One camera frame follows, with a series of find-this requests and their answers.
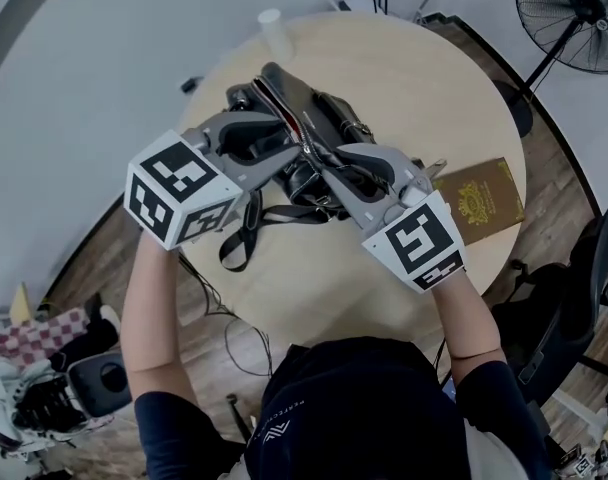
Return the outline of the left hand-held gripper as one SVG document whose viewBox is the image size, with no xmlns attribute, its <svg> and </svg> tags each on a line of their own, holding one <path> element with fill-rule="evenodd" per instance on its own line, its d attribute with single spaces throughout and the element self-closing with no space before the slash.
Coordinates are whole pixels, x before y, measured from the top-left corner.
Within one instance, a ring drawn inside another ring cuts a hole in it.
<svg viewBox="0 0 608 480">
<path fill-rule="evenodd" d="M 203 134 L 211 144 L 225 144 L 258 140 L 283 128 L 284 123 L 273 115 L 221 112 L 203 123 Z M 125 210 L 158 244 L 173 250 L 221 228 L 242 197 L 242 189 L 260 188 L 299 154 L 295 145 L 280 146 L 251 160 L 225 154 L 220 157 L 221 172 L 169 130 L 129 162 Z"/>
</svg>

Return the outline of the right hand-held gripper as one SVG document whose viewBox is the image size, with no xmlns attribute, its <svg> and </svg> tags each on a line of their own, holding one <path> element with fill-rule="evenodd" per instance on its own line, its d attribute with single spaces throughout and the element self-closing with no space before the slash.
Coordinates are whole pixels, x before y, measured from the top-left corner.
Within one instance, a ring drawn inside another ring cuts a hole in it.
<svg viewBox="0 0 608 480">
<path fill-rule="evenodd" d="M 367 192 L 334 168 L 323 179 L 363 234 L 363 247 L 418 293 L 431 290 L 464 267 L 464 244 L 449 205 L 433 188 L 426 168 L 402 151 L 375 143 L 339 146 L 336 154 L 358 165 L 376 185 Z"/>
</svg>

